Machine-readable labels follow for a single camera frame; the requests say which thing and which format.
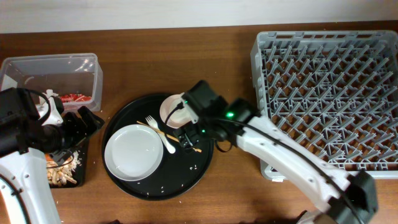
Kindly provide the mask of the rice and food scraps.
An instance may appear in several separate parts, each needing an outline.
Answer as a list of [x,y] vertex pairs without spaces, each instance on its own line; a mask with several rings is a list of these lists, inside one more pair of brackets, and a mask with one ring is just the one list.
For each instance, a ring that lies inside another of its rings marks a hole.
[[79,153],[73,152],[61,166],[59,166],[49,154],[45,155],[47,180],[51,187],[66,187],[67,185],[78,184],[77,168],[81,166]]

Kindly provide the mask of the red snack wrapper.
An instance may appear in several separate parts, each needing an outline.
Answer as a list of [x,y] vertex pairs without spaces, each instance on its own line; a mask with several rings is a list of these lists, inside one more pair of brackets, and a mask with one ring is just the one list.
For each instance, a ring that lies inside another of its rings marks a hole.
[[90,101],[91,97],[77,93],[77,94],[68,94],[68,95],[60,96],[60,99],[61,99],[62,103],[73,103],[73,102]]

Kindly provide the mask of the white tissue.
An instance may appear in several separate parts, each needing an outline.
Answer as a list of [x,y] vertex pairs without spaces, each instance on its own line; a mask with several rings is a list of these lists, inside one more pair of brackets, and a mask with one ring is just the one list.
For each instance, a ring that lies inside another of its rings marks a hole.
[[43,104],[47,99],[49,99],[50,97],[59,97],[58,93],[55,93],[53,90],[48,89],[45,92],[42,93],[43,96],[39,96],[39,101],[40,104]]

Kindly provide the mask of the white dinner plate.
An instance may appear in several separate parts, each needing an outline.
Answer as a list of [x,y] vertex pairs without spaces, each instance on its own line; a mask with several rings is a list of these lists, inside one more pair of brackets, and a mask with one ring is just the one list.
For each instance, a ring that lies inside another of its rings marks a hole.
[[151,128],[132,124],[117,130],[104,150],[106,167],[115,177],[137,181],[150,176],[160,165],[164,146]]

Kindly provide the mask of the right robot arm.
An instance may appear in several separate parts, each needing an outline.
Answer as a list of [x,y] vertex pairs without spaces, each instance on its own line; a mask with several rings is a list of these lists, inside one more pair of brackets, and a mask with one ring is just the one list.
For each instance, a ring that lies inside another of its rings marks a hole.
[[301,190],[316,211],[297,223],[369,223],[379,210],[376,183],[361,170],[355,175],[328,164],[284,134],[250,102],[228,103],[201,80],[178,97],[190,120],[174,131],[184,149],[201,140],[228,141],[271,165]]

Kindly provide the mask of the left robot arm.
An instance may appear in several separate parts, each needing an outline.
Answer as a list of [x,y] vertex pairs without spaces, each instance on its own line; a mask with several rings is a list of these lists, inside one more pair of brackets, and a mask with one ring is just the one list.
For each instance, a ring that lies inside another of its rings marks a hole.
[[1,92],[1,195],[11,223],[60,223],[46,178],[46,155],[62,166],[66,153],[97,133],[104,120],[86,106],[61,115],[56,96]]

